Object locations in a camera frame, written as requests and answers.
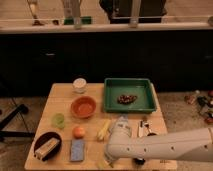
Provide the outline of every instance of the green tray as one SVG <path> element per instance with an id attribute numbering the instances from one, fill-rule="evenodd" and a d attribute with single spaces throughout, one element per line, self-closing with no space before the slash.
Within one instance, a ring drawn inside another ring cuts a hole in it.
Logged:
<path id="1" fill-rule="evenodd" d="M 119 104 L 120 95 L 137 95 L 130 104 Z M 149 79 L 106 78 L 104 82 L 104 110 L 110 113 L 152 113 L 156 110 Z"/>

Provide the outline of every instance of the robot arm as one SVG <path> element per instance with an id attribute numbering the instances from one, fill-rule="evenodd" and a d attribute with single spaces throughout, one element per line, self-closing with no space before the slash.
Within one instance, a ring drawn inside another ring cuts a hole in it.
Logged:
<path id="1" fill-rule="evenodd" d="M 119 118 L 105 148 L 109 163 L 119 158 L 213 162 L 213 128 L 131 138 L 128 120 Z"/>

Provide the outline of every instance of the black cabinet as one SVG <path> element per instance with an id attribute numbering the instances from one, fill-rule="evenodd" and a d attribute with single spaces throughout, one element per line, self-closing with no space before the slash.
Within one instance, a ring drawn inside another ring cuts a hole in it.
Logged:
<path id="1" fill-rule="evenodd" d="M 48 95 L 84 77 L 149 78 L 157 91 L 213 87 L 213 32 L 143 31 L 0 35 L 0 95 Z"/>

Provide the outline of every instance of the banana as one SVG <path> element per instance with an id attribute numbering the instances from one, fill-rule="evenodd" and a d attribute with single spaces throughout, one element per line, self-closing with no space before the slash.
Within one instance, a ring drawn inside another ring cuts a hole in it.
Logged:
<path id="1" fill-rule="evenodd" d="M 109 126 L 110 126 L 110 123 L 111 123 L 111 120 L 109 120 L 109 119 L 104 122 L 104 126 L 97 133 L 98 141 L 103 141 L 104 140 L 104 137 L 105 137 L 105 135 L 107 133 L 107 130 L 108 130 Z"/>

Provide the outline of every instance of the black stand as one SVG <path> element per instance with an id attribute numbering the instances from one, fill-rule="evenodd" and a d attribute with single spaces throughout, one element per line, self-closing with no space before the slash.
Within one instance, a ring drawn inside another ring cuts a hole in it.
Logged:
<path id="1" fill-rule="evenodd" d="M 0 141 L 4 141 L 4 137 L 33 137 L 35 134 L 31 132 L 15 132 L 15 131 L 2 131 L 2 129 L 20 112 L 23 114 L 28 113 L 28 108 L 21 104 L 13 112 L 11 112 L 5 119 L 0 122 Z"/>

